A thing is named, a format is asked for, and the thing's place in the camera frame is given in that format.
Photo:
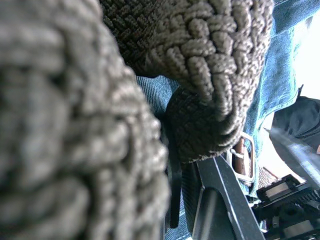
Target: denim fabric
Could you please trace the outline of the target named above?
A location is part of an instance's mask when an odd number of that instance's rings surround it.
[[[297,97],[293,62],[297,50],[296,43],[299,41],[295,39],[294,26],[312,16],[318,9],[320,0],[275,0],[271,45],[266,54],[260,83],[248,110],[244,128],[246,133],[253,136],[257,159],[262,149],[260,128],[264,119],[268,114],[292,105]],[[163,76],[156,79],[138,76],[137,81],[152,105],[155,115],[161,118],[178,84]],[[258,184],[254,184],[251,189],[242,187],[245,194],[250,193],[251,196],[255,196]],[[180,213],[179,227],[169,229],[166,240],[186,240],[190,237],[183,214],[183,201]]]

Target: braided fabric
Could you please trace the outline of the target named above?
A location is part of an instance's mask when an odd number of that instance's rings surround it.
[[[140,75],[181,84],[167,108],[181,160],[235,145],[270,43],[273,1],[100,2],[124,60]]]
[[[101,18],[0,1],[0,239],[159,239],[160,122]]]

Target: metal belt buckle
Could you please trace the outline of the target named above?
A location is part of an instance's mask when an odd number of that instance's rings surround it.
[[[255,143],[253,138],[250,135],[246,134],[245,132],[241,132],[241,137],[244,139],[247,139],[251,145],[251,153],[250,153],[251,171],[250,171],[250,176],[237,173],[236,171],[234,171],[234,174],[239,180],[244,181],[246,183],[253,184],[255,181],[255,174],[256,174]],[[229,163],[230,166],[232,166],[233,153],[231,151],[228,151],[226,153],[226,161]]]

